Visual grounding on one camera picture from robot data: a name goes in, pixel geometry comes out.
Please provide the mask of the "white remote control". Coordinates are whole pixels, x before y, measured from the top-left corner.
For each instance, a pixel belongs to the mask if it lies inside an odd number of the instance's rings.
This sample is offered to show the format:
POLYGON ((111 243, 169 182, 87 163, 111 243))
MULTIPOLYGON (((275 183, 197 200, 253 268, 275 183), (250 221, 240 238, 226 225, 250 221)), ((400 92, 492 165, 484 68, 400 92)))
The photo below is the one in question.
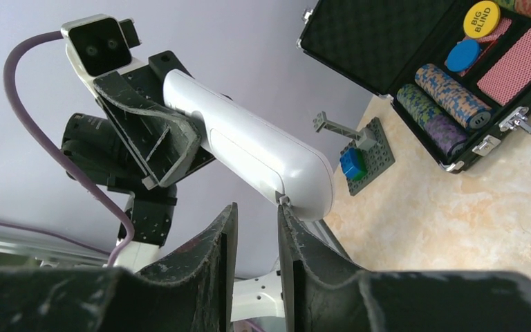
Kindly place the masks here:
POLYGON ((166 74, 162 96, 200 127, 202 148, 269 202, 307 222, 330 212, 333 172, 323 153, 183 71, 166 74))

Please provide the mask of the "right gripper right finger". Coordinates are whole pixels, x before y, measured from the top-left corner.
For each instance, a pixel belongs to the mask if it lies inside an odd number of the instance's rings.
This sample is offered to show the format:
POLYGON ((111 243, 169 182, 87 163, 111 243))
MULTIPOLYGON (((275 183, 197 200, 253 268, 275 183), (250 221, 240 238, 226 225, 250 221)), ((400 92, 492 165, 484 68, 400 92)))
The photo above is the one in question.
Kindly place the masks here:
POLYGON ((278 207, 289 331, 531 331, 531 279, 499 270, 372 271, 278 207))

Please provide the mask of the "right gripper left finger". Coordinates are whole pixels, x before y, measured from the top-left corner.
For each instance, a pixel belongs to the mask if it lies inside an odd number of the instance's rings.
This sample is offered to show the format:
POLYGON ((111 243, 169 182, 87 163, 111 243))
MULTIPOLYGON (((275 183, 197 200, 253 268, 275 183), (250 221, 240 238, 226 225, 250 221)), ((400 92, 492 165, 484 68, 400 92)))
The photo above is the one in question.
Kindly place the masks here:
POLYGON ((133 273, 0 268, 0 331, 228 331, 238 207, 133 273))

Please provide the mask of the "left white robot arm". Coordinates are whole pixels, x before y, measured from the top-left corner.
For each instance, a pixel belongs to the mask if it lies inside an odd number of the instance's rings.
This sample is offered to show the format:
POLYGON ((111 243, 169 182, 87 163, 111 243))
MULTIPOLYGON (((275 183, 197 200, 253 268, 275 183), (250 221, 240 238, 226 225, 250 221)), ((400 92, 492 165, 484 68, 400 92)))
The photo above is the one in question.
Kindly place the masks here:
POLYGON ((124 267, 105 291, 101 331, 229 331, 261 316, 284 316, 279 270, 234 281, 237 206, 227 206, 204 231, 158 258, 169 234, 177 183, 213 161, 199 132, 184 120, 137 115, 130 106, 154 109, 160 85, 183 65, 171 51, 146 65, 101 81, 96 102, 103 118, 76 113, 61 150, 96 184, 127 194, 125 215, 132 242, 117 257, 124 267))

